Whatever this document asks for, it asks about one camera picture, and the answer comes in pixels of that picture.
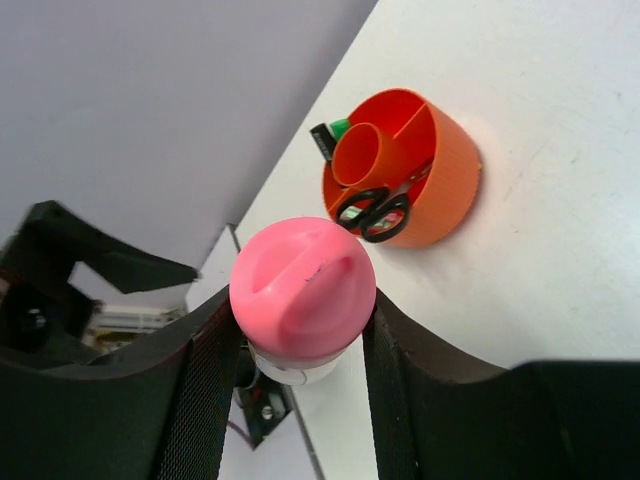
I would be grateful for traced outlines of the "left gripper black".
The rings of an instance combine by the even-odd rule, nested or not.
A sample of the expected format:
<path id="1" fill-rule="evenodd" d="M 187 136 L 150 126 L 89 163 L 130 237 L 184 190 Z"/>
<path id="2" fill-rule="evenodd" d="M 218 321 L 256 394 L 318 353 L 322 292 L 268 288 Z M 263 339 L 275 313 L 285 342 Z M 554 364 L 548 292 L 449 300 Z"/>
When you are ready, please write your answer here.
<path id="1" fill-rule="evenodd" d="M 33 204 L 1 248 L 1 358 L 32 368 L 86 364 L 83 335 L 102 307 L 73 286 L 83 263 L 123 294 L 190 284 L 195 268 L 107 235 L 61 203 Z"/>

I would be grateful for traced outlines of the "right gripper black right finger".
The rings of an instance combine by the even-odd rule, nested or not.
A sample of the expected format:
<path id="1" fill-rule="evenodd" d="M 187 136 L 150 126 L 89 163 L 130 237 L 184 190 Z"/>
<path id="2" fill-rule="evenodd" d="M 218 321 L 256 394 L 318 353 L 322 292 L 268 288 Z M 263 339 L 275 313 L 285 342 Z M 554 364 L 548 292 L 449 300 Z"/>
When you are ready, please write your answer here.
<path id="1" fill-rule="evenodd" d="M 379 294 L 363 332 L 382 479 L 635 479 L 639 365 L 465 353 Z"/>

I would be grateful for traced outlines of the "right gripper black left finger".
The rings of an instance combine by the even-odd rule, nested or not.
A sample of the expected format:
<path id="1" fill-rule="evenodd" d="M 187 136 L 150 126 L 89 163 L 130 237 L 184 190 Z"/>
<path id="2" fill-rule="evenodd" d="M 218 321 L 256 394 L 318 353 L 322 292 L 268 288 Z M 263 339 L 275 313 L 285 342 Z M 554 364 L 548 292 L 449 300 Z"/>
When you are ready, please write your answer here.
<path id="1" fill-rule="evenodd" d="M 242 335 L 229 293 L 86 364 L 1 352 L 5 479 L 214 479 Z"/>

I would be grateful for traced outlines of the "pink capped clear marker tube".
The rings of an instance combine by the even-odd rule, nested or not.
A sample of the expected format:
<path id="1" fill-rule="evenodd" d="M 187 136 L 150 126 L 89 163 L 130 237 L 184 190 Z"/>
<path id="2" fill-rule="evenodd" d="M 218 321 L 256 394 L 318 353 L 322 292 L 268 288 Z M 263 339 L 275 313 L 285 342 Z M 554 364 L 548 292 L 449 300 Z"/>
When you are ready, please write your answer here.
<path id="1" fill-rule="evenodd" d="M 233 266 L 232 312 L 267 377 L 290 386 L 318 381 L 364 330 L 376 278 L 361 243 L 319 217 L 259 231 Z"/>

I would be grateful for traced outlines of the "black handled scissors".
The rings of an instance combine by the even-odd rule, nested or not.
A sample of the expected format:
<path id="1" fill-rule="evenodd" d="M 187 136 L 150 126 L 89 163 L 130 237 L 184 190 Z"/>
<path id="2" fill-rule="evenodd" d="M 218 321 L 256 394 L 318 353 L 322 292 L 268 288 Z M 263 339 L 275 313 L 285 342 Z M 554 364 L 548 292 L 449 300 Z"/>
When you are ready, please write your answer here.
<path id="1" fill-rule="evenodd" d="M 335 221 L 356 232 L 368 243 L 382 243 L 401 233 L 411 215 L 409 191 L 426 179 L 432 169 L 430 158 L 410 172 L 395 187 L 375 187 L 351 195 L 336 210 Z"/>

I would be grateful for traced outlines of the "green capped black highlighter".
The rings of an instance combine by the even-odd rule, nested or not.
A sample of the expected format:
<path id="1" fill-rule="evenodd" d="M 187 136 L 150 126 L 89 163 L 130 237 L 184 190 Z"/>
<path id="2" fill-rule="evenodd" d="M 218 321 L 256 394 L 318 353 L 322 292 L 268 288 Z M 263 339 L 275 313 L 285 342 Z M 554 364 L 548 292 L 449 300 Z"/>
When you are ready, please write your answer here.
<path id="1" fill-rule="evenodd" d="M 350 121 L 344 118 L 329 124 L 320 123 L 310 129 L 309 133 L 327 163 L 332 162 L 337 143 L 350 126 Z"/>

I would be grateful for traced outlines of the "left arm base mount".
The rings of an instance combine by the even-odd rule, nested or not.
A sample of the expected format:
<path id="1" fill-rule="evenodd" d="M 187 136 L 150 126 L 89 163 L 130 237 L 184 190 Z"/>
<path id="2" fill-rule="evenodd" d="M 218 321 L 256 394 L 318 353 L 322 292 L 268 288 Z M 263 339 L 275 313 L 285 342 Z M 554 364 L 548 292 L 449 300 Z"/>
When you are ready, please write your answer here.
<path id="1" fill-rule="evenodd" d="M 249 349 L 240 350 L 234 387 L 234 402 L 246 426 L 246 438 L 255 450 L 291 412 L 284 386 L 266 376 Z"/>

